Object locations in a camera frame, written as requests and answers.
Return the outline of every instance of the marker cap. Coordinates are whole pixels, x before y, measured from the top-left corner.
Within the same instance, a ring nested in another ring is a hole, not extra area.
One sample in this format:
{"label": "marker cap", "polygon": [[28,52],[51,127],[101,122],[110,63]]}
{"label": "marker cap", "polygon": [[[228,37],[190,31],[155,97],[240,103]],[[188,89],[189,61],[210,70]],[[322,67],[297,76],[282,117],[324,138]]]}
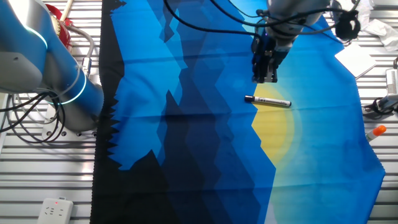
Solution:
{"label": "marker cap", "polygon": [[254,102],[256,98],[254,96],[244,96],[246,102]]}
{"label": "marker cap", "polygon": [[373,129],[373,134],[375,136],[380,136],[387,131],[387,128],[384,125],[378,126],[377,128]]}

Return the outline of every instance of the black clip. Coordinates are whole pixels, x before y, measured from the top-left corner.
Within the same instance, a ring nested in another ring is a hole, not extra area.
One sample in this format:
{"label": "black clip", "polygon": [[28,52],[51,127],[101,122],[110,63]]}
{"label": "black clip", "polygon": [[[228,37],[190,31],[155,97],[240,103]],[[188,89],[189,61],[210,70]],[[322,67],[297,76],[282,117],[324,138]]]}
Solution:
{"label": "black clip", "polygon": [[394,63],[392,64],[392,66],[394,67],[394,69],[398,69],[398,57],[394,60]]}

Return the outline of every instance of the black marker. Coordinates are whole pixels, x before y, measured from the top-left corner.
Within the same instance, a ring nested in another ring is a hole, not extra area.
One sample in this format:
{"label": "black marker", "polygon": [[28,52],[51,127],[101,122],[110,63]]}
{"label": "black marker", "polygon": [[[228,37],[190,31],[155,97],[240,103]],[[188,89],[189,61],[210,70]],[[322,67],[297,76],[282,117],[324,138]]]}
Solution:
{"label": "black marker", "polygon": [[274,100],[270,98],[263,98],[263,97],[257,97],[257,96],[245,96],[244,100],[246,102],[256,102],[256,103],[269,103],[273,105],[279,105],[279,106],[286,106],[286,107],[291,107],[292,102],[290,101],[285,101],[285,100]]}

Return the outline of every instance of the white paper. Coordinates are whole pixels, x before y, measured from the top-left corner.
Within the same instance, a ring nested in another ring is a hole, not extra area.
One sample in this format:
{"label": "white paper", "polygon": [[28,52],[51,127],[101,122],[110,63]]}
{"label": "white paper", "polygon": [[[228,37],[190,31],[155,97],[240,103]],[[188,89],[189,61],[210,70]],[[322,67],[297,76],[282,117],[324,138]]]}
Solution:
{"label": "white paper", "polygon": [[355,43],[336,54],[335,57],[355,78],[359,78],[376,66],[376,61]]}
{"label": "white paper", "polygon": [[374,19],[368,24],[364,31],[378,35],[387,51],[392,52],[398,50],[398,31],[390,25]]}

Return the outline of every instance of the metal bracket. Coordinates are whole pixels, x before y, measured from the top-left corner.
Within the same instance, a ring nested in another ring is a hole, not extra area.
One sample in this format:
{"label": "metal bracket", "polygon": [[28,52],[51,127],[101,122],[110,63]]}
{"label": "metal bracket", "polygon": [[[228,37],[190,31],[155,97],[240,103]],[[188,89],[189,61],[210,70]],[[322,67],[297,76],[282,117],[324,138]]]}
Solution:
{"label": "metal bracket", "polygon": [[[55,109],[49,105],[45,116],[47,119],[53,118],[55,116]],[[55,128],[55,122],[52,122],[50,124],[45,124],[43,126],[43,132],[42,132],[43,139],[47,138],[54,130],[54,128]],[[81,133],[75,133],[67,128],[64,128],[60,137],[57,140],[58,141],[84,141],[87,139],[95,140],[96,133],[97,133],[96,129],[91,131],[83,131]]]}

